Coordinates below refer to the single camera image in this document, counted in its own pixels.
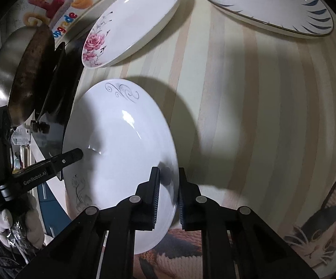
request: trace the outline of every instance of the pink peony pattern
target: pink peony pattern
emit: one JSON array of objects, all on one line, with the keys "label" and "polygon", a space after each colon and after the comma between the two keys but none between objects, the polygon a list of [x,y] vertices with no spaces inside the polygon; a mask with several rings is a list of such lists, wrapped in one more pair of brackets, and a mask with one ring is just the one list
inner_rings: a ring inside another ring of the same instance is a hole
[{"label": "pink peony pattern", "polygon": [[95,58],[97,58],[97,55],[94,51],[87,51],[86,53],[83,53],[83,60],[85,61],[93,61]]},{"label": "pink peony pattern", "polygon": [[112,21],[109,18],[112,13],[111,11],[109,14],[102,16],[102,19],[92,28],[91,33],[85,41],[82,59],[83,63],[89,67],[102,65],[102,63],[99,62],[99,58],[105,51],[105,39],[110,32],[110,30],[106,31],[105,26],[108,22]]},{"label": "pink peony pattern", "polygon": [[90,34],[85,42],[84,48],[87,51],[98,50],[105,43],[105,35],[104,34]]}]

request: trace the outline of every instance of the metal pan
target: metal pan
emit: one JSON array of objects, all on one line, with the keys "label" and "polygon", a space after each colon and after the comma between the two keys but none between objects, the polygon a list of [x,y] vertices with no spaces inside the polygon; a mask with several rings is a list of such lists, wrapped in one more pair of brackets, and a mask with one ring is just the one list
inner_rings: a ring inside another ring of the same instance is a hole
[{"label": "metal pan", "polygon": [[49,27],[22,27],[0,49],[0,107],[8,105],[13,127],[40,107],[50,84],[54,38]]}]

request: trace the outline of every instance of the white oval plate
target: white oval plate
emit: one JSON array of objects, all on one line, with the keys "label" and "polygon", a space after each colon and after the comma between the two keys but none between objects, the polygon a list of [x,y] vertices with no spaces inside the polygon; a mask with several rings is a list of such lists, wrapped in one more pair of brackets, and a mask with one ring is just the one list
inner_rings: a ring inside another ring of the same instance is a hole
[{"label": "white oval plate", "polygon": [[84,66],[111,66],[129,57],[167,25],[179,3],[180,0],[116,0],[85,41]]},{"label": "white oval plate", "polygon": [[63,152],[74,148],[84,157],[63,169],[70,214],[115,206],[149,180],[153,166],[160,168],[155,229],[136,232],[134,253],[156,246],[173,220],[179,177],[171,132],[149,94],[121,79],[94,85],[74,105],[66,128]]},{"label": "white oval plate", "polygon": [[332,16],[321,0],[208,1],[237,19],[290,36],[326,36],[333,30]]}]

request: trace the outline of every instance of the white glove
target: white glove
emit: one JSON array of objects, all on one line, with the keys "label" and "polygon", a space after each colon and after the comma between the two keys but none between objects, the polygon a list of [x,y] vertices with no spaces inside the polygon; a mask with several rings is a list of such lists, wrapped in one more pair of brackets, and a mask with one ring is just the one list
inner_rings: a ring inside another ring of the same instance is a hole
[{"label": "white glove", "polygon": [[[37,249],[41,249],[44,244],[44,230],[39,219],[39,213],[36,210],[36,199],[28,194],[28,200],[31,204],[30,210],[26,213],[27,239]],[[0,241],[6,247],[10,247],[7,235],[13,225],[12,214],[4,209],[0,212]]]}]

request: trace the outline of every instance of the striped tablecloth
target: striped tablecloth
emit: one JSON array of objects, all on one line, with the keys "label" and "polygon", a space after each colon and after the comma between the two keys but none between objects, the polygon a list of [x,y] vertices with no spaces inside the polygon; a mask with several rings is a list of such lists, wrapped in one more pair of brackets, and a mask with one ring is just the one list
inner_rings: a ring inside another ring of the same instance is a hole
[{"label": "striped tablecloth", "polygon": [[[280,236],[293,234],[336,181],[333,16],[331,35],[305,40],[235,21],[206,0],[182,0],[139,52],[84,70],[76,99],[105,79],[139,84],[162,110],[179,166],[203,195],[248,205]],[[315,268],[321,277],[335,269],[335,258]]]}]

